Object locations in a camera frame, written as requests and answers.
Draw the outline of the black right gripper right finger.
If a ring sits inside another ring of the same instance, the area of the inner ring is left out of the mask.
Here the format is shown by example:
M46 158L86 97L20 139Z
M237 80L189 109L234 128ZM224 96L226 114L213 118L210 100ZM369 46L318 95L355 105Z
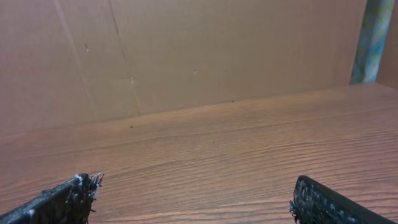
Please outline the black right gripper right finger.
M395 224L306 175L296 181L289 212L299 224Z

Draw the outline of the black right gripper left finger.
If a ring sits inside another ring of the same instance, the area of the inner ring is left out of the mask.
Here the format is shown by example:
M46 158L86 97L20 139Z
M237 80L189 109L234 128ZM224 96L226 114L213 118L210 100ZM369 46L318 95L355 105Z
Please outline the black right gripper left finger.
M77 174L36 198L1 215L1 224L86 224L104 175Z

